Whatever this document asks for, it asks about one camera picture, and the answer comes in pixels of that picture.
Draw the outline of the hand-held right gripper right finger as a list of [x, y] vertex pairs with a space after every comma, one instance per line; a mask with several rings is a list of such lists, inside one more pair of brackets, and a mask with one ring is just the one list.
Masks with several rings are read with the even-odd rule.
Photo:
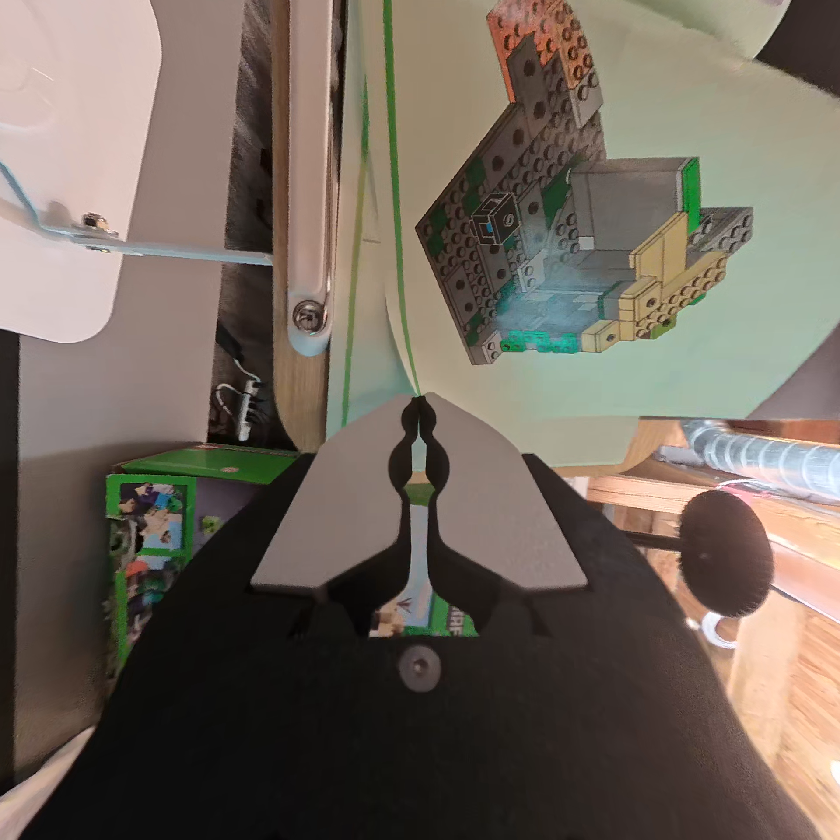
[[498, 615], [538, 631], [535, 602], [585, 592], [589, 582], [526, 459], [488, 423], [427, 393], [418, 400], [428, 505], [427, 567], [434, 591], [483, 635]]

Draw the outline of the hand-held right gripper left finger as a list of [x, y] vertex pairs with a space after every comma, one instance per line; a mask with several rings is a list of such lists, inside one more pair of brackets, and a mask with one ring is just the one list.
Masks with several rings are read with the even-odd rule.
[[419, 401], [399, 395], [332, 436], [315, 455], [250, 579], [256, 592], [340, 604], [358, 634], [411, 572]]

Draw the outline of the pale green instruction booklet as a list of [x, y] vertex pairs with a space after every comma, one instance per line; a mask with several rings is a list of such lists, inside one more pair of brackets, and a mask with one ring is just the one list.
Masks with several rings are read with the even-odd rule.
[[838, 98], [688, 3], [355, 2], [352, 350], [328, 433], [436, 393], [554, 466], [750, 415], [838, 324]]

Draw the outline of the grey desk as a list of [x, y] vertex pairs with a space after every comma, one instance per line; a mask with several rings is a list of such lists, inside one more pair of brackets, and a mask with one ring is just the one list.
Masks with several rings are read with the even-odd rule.
[[[151, 2], [162, 36], [129, 236], [270, 251], [272, 2]], [[106, 475], [203, 441], [217, 313], [271, 377], [269, 268], [128, 258], [81, 343], [2, 335], [2, 792], [99, 717]]]

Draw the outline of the green toy set box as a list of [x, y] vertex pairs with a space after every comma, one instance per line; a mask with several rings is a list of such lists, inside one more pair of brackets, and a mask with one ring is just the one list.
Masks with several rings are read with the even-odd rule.
[[[194, 444], [120, 464], [106, 478], [112, 582], [106, 691], [111, 693], [154, 608], [222, 527], [297, 459], [298, 453]], [[410, 482], [412, 560], [402, 592], [379, 608], [371, 637], [476, 637], [473, 619], [436, 593], [427, 573], [433, 488]]]

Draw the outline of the black round fuzzy object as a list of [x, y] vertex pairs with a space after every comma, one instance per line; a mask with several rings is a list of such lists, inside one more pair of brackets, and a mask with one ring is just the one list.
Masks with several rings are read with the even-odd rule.
[[721, 616], [756, 613], [773, 587], [774, 555], [761, 520], [746, 502], [724, 490], [693, 497], [682, 511], [677, 536], [624, 535], [640, 549], [678, 553], [689, 591]]

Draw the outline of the black partition panel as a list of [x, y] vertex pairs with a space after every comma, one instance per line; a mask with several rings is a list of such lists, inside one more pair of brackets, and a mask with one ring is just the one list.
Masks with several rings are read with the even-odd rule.
[[791, 2], [755, 60], [838, 98], [838, 7]]

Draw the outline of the silver ventilation duct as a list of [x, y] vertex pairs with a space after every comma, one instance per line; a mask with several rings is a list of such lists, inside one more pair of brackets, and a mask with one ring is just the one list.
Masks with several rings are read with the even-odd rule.
[[654, 458], [674, 466], [705, 466], [791, 497], [838, 504], [839, 447], [749, 434], [717, 419], [685, 419], [687, 446], [662, 446]]

